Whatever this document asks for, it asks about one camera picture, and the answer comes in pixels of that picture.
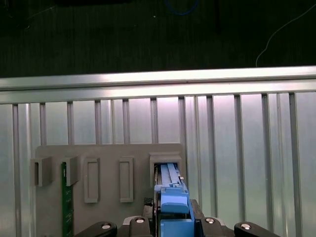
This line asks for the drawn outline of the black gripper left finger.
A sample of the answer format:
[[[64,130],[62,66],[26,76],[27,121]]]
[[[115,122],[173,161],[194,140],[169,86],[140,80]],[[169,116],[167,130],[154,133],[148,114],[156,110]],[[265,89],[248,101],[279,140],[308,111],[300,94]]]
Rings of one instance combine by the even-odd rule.
[[[113,222],[101,221],[92,224],[76,234],[76,237],[154,237],[153,235],[153,198],[144,198],[143,214],[125,218],[118,227]]]

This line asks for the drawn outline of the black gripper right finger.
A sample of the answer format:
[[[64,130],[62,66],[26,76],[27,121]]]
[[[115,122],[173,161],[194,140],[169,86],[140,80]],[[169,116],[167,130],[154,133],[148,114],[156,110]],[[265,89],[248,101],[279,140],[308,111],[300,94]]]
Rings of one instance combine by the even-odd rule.
[[[263,227],[251,222],[236,223],[233,229],[215,217],[205,217],[198,202],[190,200],[195,218],[196,237],[278,237]]]

